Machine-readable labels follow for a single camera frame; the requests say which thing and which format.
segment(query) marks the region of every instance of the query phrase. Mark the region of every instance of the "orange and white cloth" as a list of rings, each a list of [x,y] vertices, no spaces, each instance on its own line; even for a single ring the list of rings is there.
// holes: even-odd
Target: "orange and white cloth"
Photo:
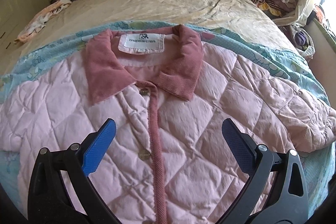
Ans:
[[[15,42],[29,42],[52,17],[58,15],[62,10],[71,4],[71,0],[60,0],[40,11],[29,24],[19,33]]]

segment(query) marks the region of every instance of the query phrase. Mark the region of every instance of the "silver screw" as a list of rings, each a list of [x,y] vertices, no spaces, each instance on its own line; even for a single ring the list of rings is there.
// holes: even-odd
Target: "silver screw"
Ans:
[[[48,149],[46,149],[45,147],[41,148],[40,150],[40,154],[44,155],[45,153],[47,153]]]
[[[266,147],[266,145],[263,145],[263,144],[261,144],[261,145],[258,145],[258,149],[260,150],[260,151],[267,151],[267,147]]]
[[[73,150],[73,151],[78,150],[78,148],[79,148],[79,143],[73,143],[73,144],[70,146],[70,149]]]
[[[289,150],[289,153],[291,153],[293,156],[297,155],[297,152],[294,149]]]

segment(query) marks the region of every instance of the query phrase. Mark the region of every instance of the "blue gripper pad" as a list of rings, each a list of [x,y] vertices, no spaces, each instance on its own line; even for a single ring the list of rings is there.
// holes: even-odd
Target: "blue gripper pad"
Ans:
[[[251,176],[256,168],[256,143],[248,134],[241,133],[230,118],[224,120],[222,134],[240,169]]]
[[[90,173],[97,170],[98,165],[116,135],[116,131],[117,126],[112,119],[107,119],[103,126],[98,130],[98,136],[91,143],[83,156],[82,170],[85,176],[88,176]]]

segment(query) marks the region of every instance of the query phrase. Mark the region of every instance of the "logo on label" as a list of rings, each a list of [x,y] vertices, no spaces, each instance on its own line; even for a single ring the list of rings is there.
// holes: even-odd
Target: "logo on label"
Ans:
[[[141,33],[141,34],[139,35],[139,38],[140,38],[140,39],[148,39],[148,35],[147,35],[146,33]]]

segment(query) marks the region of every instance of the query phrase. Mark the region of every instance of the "light blue sheet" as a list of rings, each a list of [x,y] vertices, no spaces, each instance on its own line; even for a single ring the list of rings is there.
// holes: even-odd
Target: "light blue sheet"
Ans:
[[[22,57],[15,65],[12,73],[2,76],[3,85],[0,87],[0,103],[9,95],[10,91],[20,83],[34,80],[39,75],[48,71],[55,63],[68,57],[75,51],[85,47],[85,43],[97,33],[110,28],[111,30],[146,30],[166,26],[174,26],[167,22],[158,21],[120,21],[109,23],[89,30],[69,35],[47,46],[37,49]],[[227,48],[237,54],[243,55],[254,63],[260,65],[270,72],[272,76],[289,79],[299,87],[308,90],[317,98],[325,101],[328,98],[322,85],[311,73],[307,62],[298,54],[292,51],[279,51],[268,47],[245,42],[239,35],[225,28],[208,30],[197,26],[187,25],[199,32],[203,41]],[[18,156],[12,154],[14,160],[0,157],[0,174],[6,174],[0,182],[6,185],[7,182],[16,182],[19,169]],[[331,145],[323,150],[315,151],[301,157],[304,167],[308,191],[310,215],[322,203],[327,196],[327,182],[335,171],[335,147]],[[17,187],[8,184],[8,193],[11,194],[15,204],[21,204],[17,199]]]

